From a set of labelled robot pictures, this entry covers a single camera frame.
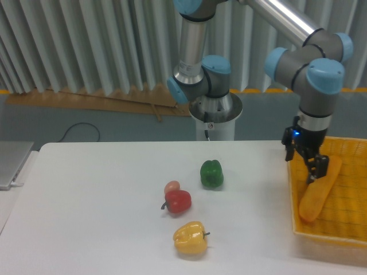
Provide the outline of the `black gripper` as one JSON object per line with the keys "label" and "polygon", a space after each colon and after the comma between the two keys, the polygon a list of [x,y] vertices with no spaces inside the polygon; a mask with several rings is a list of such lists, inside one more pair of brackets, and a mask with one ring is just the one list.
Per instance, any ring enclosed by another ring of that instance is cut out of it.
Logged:
{"label": "black gripper", "polygon": [[303,158],[308,170],[306,183],[313,183],[316,179],[326,176],[329,166],[329,157],[319,154],[327,128],[320,131],[312,131],[300,125],[301,116],[297,115],[293,119],[292,126],[284,130],[282,144],[286,149],[285,161],[293,160],[295,151],[301,155],[302,151],[306,154]]}

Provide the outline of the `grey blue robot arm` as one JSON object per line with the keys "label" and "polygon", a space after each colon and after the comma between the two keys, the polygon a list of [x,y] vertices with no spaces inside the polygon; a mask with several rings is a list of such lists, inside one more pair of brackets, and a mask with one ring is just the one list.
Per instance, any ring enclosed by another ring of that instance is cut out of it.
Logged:
{"label": "grey blue robot arm", "polygon": [[[286,160],[299,154],[307,167],[307,182],[323,178],[331,166],[320,147],[329,128],[342,89],[343,63],[353,55],[353,42],[344,33],[328,33],[286,1],[245,1],[273,28],[284,35],[294,50],[275,48],[264,62],[266,75],[300,98],[299,111],[285,129],[282,144]],[[234,121],[242,111],[238,98],[229,93],[231,65],[227,58],[204,55],[208,22],[215,16],[218,1],[175,1],[182,17],[179,63],[167,79],[167,87],[178,104],[190,104],[190,113],[209,129]]]}

